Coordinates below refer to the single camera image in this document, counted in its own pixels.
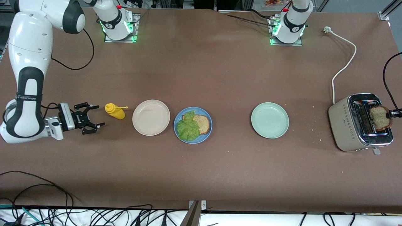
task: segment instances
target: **bread slice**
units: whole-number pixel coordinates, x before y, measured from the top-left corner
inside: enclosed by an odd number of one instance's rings
[[[392,125],[392,119],[387,118],[388,108],[384,106],[370,108],[370,117],[373,120],[374,127],[377,131],[383,131]]]
[[[193,120],[200,127],[200,135],[205,135],[209,132],[209,120],[205,115],[194,115]]]

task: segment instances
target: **brown table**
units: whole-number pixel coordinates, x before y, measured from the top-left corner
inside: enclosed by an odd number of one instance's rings
[[[94,60],[80,71],[52,62],[42,103],[113,102],[129,106],[127,117],[120,121],[94,110],[91,120],[106,122],[95,135],[75,130],[62,141],[0,141],[0,171],[45,177],[82,206],[186,208],[190,199],[206,199],[212,210],[400,212],[402,121],[394,121],[393,144],[375,156],[340,151],[327,116],[330,81],[353,47],[324,35],[324,26],[358,47],[336,80],[336,100],[373,92],[393,108],[381,73],[397,48],[388,23],[376,14],[313,13],[303,47],[280,47],[270,46],[267,28],[211,10],[150,10],[137,43],[103,43],[94,12],[85,13]],[[253,13],[236,15],[259,20]],[[54,31],[54,58],[80,67],[91,53],[85,33]],[[5,106],[16,90],[8,56],[0,68]],[[401,69],[398,58],[387,70],[398,103]],[[149,99],[165,102],[171,112],[168,128],[153,137],[139,134],[131,121],[135,107]],[[283,137],[269,140],[253,130],[251,112],[263,102],[287,111]],[[198,145],[179,141],[173,131],[176,114],[190,106],[204,108],[213,120],[211,136]],[[35,183],[40,181],[25,175],[3,176],[1,196]],[[17,204],[64,205],[64,194],[37,188]]]

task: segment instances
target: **green lettuce leaf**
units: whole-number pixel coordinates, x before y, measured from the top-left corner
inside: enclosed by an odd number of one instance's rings
[[[183,120],[177,123],[176,129],[178,137],[181,140],[192,141],[200,136],[200,127],[198,123],[194,121],[195,111],[189,111],[184,114]]]

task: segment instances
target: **silver toaster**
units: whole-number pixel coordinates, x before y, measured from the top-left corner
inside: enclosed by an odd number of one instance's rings
[[[369,110],[381,105],[371,93],[353,94],[329,108],[329,120],[336,145],[345,152],[373,149],[379,155],[379,147],[394,140],[390,128],[376,131]]]

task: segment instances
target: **white cable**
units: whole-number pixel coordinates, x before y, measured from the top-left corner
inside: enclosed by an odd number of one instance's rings
[[[349,62],[345,65],[345,67],[343,67],[340,71],[338,71],[338,73],[336,73],[335,76],[332,78],[332,81],[331,81],[331,84],[332,84],[332,103],[335,104],[335,85],[334,85],[335,78],[336,78],[343,70],[345,70],[345,68],[347,68],[347,67],[349,66],[349,64],[352,62],[353,58],[354,58],[355,55],[356,55],[357,47],[356,47],[356,45],[353,44],[351,41],[349,41],[349,40],[347,40],[347,39],[345,39],[345,38],[342,38],[341,36],[335,34],[333,31],[331,31],[331,28],[330,28],[330,27],[325,27],[325,28],[324,28],[324,32],[325,32],[325,33],[331,33],[331,34],[337,36],[338,38],[340,38],[340,39],[342,39],[342,40],[344,40],[344,41],[349,42],[349,43],[352,44],[353,47],[355,48],[355,52],[353,53],[353,55],[352,55],[351,59],[349,60]]]

